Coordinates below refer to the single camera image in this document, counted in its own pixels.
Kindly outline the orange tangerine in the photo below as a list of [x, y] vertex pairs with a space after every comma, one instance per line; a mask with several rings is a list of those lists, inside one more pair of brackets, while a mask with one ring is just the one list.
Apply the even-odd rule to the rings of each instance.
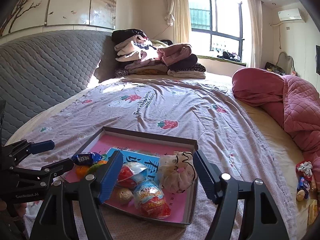
[[76, 177], [81, 180], [82, 178], [85, 178], [85, 176], [88, 174], [88, 171], [89, 171], [90, 167], [89, 166], [86, 166], [86, 165], [76, 165], [76, 168], [75, 168], [75, 174], [76, 174]]

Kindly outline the green fuzzy scrunchie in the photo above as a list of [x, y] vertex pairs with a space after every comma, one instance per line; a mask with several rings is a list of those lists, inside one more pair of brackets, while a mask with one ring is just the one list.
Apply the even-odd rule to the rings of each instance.
[[100, 166], [102, 166], [102, 163], [96, 163], [94, 165], [92, 165], [88, 171], [87, 171], [87, 175], [89, 174], [95, 174], [97, 172], [97, 170], [99, 169]]

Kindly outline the brown walnut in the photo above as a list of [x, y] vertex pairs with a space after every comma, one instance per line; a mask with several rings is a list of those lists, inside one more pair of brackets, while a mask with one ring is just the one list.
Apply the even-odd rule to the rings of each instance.
[[132, 191], [127, 188], [116, 187], [112, 194], [114, 200], [117, 201], [120, 205], [128, 204], [133, 198]]

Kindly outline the blue cookie packet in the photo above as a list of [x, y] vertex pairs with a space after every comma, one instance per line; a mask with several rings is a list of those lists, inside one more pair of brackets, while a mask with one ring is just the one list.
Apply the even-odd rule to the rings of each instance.
[[103, 157], [97, 152], [84, 152], [74, 154], [71, 160], [78, 166], [92, 166], [101, 161]]

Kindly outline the red toy egg packet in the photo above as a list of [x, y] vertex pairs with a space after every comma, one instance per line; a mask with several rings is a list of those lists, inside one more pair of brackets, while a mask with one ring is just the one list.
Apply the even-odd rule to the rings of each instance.
[[133, 193], [135, 207], [144, 217], [163, 219], [171, 215], [164, 193], [152, 180], [141, 182]]

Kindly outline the cream lace scrunchie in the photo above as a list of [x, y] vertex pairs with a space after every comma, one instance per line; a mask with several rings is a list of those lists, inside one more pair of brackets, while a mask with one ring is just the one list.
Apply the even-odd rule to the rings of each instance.
[[173, 155], [161, 156], [157, 177], [159, 184], [166, 191], [183, 193], [197, 179], [193, 154], [186, 151], [175, 151]]

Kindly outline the tangerine with stem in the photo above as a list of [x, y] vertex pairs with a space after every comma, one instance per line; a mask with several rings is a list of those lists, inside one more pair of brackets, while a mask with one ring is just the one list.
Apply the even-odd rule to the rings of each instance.
[[101, 160], [101, 161], [97, 162], [97, 164], [99, 164], [99, 165], [104, 165], [104, 164], [107, 164], [107, 161]]

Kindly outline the grey shallow cardboard box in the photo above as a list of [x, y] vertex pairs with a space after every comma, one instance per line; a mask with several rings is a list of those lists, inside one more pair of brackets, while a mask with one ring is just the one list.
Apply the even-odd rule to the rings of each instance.
[[[194, 153], [197, 149], [197, 141], [193, 139], [176, 138], [160, 134], [136, 132], [118, 128], [103, 127], [94, 135], [86, 138], [79, 147], [68, 151], [68, 156], [82, 152], [97, 152], [105, 154], [110, 148], [125, 151], [139, 152], [149, 155], [173, 155], [175, 151]], [[107, 200], [104, 206], [119, 213], [148, 222], [167, 224], [185, 228], [193, 220], [195, 200], [197, 194], [197, 182], [183, 193], [169, 193], [163, 190], [165, 200], [171, 209], [171, 215], [163, 219], [143, 217], [135, 208], [134, 201], [120, 205], [113, 200]]]

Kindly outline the grey quilted headboard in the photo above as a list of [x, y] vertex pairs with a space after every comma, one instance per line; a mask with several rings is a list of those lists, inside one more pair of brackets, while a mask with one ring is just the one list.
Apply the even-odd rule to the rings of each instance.
[[2, 143], [39, 113], [85, 90], [102, 56], [113, 53], [111, 33], [58, 30], [1, 45]]

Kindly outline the pile of folded clothes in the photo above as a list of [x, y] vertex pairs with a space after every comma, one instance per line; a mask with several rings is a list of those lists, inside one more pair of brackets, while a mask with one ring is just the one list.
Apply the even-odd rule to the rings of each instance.
[[204, 79], [206, 68], [198, 63], [188, 43], [167, 45], [154, 43], [139, 29], [116, 30], [112, 33], [116, 77], [127, 75], [169, 75], [177, 78]]

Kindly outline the white curved chair back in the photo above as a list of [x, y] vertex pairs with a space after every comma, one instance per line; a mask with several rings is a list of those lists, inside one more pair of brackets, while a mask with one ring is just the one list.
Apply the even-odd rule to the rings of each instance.
[[296, 72], [293, 58], [284, 51], [279, 54], [276, 66], [281, 68], [287, 75]]

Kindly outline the dark items on windowsill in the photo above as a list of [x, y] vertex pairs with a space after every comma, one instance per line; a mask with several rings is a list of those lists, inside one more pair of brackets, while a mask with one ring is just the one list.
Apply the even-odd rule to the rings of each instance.
[[236, 53], [229, 53], [228, 51], [223, 51], [221, 55], [217, 55], [217, 58], [234, 62], [241, 62], [240, 57]]

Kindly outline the cream curtain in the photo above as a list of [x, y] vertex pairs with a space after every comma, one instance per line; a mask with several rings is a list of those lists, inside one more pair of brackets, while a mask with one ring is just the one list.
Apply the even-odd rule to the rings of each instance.
[[249, 66], [259, 68], [263, 50], [263, 8], [261, 0], [247, 0], [251, 20], [251, 61]]
[[165, 21], [174, 30], [174, 43], [188, 43], [191, 17], [188, 0], [165, 0]]

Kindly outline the cream left curtain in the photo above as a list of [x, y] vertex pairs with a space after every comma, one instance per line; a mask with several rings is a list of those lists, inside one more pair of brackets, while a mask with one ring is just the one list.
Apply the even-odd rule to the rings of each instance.
[[165, 21], [174, 30], [174, 43], [188, 43], [191, 17], [188, 0], [165, 0]]

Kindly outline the window with dark frame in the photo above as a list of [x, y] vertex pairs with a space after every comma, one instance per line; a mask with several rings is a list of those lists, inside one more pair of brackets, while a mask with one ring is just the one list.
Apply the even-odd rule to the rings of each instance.
[[223, 51], [242, 61], [244, 42], [242, 2], [238, 0], [188, 0], [191, 17], [189, 43], [195, 53], [217, 58]]

